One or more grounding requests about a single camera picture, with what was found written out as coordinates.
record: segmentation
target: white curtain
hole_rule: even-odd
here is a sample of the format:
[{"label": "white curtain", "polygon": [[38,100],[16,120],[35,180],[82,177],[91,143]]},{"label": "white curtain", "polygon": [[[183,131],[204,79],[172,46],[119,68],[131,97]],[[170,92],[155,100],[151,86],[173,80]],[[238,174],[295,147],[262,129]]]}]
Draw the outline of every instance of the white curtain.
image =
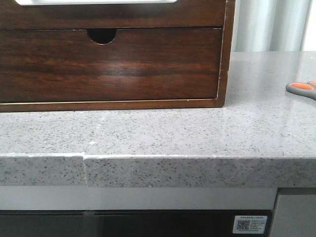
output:
[{"label": "white curtain", "polygon": [[232,51],[302,48],[312,0],[236,0]]}]

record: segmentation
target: wooden drawer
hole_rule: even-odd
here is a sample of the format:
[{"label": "wooden drawer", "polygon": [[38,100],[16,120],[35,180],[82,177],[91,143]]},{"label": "wooden drawer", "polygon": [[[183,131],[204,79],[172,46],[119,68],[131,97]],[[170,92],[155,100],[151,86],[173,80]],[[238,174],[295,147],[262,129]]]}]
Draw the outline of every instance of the wooden drawer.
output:
[{"label": "wooden drawer", "polygon": [[0,30],[223,26],[225,0],[20,6],[1,0]]},{"label": "wooden drawer", "polygon": [[84,30],[3,31],[0,102],[216,98],[221,38],[219,28],[125,29],[100,45]]}]

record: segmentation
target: drawer finger hole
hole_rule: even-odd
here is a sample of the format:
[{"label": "drawer finger hole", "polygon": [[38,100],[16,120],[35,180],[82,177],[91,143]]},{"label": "drawer finger hole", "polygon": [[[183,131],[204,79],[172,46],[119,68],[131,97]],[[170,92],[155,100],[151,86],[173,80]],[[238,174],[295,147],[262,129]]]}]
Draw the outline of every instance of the drawer finger hole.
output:
[{"label": "drawer finger hole", "polygon": [[87,34],[90,37],[92,41],[94,41],[97,44],[108,44],[111,43],[116,34],[116,29],[87,29]]}]

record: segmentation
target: quartz countertop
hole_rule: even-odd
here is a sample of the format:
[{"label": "quartz countertop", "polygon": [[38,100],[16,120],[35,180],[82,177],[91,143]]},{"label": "quartz countertop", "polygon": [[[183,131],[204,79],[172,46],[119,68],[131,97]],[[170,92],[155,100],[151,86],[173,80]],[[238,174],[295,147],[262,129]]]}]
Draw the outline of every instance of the quartz countertop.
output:
[{"label": "quartz countertop", "polygon": [[0,185],[316,187],[316,52],[232,53],[223,108],[0,114]]}]

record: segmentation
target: qr code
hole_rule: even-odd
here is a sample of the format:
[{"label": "qr code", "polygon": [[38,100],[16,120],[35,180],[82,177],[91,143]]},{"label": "qr code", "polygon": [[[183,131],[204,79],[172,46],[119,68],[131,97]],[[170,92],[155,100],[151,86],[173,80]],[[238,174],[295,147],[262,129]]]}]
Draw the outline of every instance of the qr code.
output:
[{"label": "qr code", "polygon": [[250,220],[238,220],[237,222],[237,230],[239,231],[247,231],[250,228]]}]

